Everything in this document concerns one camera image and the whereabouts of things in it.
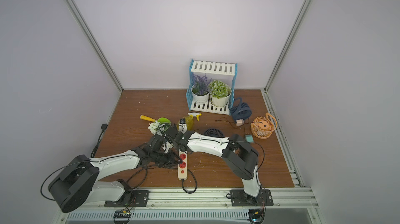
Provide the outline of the beige power strip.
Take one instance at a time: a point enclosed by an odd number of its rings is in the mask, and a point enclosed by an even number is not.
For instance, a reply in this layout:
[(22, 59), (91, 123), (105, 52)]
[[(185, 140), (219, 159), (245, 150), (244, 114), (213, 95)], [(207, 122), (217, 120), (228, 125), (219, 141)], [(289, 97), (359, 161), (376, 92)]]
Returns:
[(179, 158), (182, 162), (178, 167), (178, 178), (180, 180), (187, 180), (188, 178), (188, 155), (186, 152), (179, 151)]

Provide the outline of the dark blue round desk fan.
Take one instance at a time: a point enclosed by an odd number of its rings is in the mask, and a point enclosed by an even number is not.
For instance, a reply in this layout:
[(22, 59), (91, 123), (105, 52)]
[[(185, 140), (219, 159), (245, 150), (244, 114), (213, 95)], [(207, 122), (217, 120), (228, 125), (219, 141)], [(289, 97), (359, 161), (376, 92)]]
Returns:
[(207, 129), (206, 131), (204, 131), (204, 135), (209, 137), (224, 138), (224, 134), (222, 133), (222, 131), (215, 128)]

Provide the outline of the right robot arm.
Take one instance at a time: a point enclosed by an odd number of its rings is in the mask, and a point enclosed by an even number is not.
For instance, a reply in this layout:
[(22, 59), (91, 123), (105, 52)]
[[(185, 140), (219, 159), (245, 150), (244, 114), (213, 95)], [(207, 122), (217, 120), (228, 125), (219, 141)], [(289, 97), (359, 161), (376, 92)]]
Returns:
[(230, 194), (235, 203), (246, 203), (249, 206), (263, 203), (258, 177), (259, 153), (241, 136), (233, 134), (230, 138), (219, 138), (189, 130), (182, 133), (175, 128), (168, 129), (163, 136), (179, 151), (202, 152), (222, 158), (243, 182), (243, 192), (238, 197)]

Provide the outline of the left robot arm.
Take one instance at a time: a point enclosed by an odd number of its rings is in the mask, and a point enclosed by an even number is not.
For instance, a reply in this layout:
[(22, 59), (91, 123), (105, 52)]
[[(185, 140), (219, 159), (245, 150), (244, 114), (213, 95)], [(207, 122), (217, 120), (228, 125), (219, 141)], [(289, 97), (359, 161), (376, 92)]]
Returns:
[(103, 178), (125, 170), (145, 168), (153, 163), (159, 168), (170, 168), (182, 164), (179, 155), (166, 150), (167, 140), (154, 135), (149, 142), (124, 153), (100, 158), (76, 156), (68, 165), (51, 174), (54, 178), (47, 189), (50, 200), (55, 201), (60, 210), (69, 213), (81, 205), (104, 201), (112, 206), (130, 207), (134, 204), (134, 187), (118, 179), (112, 182)]

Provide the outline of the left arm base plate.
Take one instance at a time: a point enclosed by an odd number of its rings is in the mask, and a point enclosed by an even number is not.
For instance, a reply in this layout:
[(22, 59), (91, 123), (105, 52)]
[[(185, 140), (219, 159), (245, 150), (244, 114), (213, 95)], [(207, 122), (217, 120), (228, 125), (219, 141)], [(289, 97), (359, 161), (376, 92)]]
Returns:
[(146, 207), (149, 190), (129, 190), (117, 201), (106, 201), (104, 207)]

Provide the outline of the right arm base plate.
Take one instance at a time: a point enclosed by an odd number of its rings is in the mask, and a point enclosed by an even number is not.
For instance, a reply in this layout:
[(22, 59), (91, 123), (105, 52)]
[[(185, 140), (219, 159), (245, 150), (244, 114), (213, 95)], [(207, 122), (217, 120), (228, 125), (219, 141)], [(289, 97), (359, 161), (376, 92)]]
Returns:
[(270, 190), (262, 188), (259, 195), (252, 197), (247, 195), (244, 190), (231, 190), (226, 197), (231, 200), (232, 206), (274, 206), (273, 197)]

